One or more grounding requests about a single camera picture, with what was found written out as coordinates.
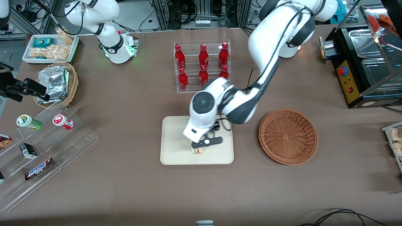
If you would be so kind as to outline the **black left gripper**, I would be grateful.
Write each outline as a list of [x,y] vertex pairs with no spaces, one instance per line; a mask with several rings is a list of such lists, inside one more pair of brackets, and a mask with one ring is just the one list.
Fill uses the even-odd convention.
[[204,138],[215,138],[217,137],[216,132],[220,130],[220,122],[216,120],[210,130],[204,135]]

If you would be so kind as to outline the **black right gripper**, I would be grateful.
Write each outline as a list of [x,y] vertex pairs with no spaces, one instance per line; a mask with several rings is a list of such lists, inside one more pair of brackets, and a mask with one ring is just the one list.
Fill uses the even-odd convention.
[[44,101],[49,101],[50,96],[47,94],[47,87],[42,84],[26,78],[24,81],[17,80],[12,74],[12,68],[0,63],[0,94],[4,98],[13,99],[16,102],[22,102],[22,93],[25,95],[36,96]]

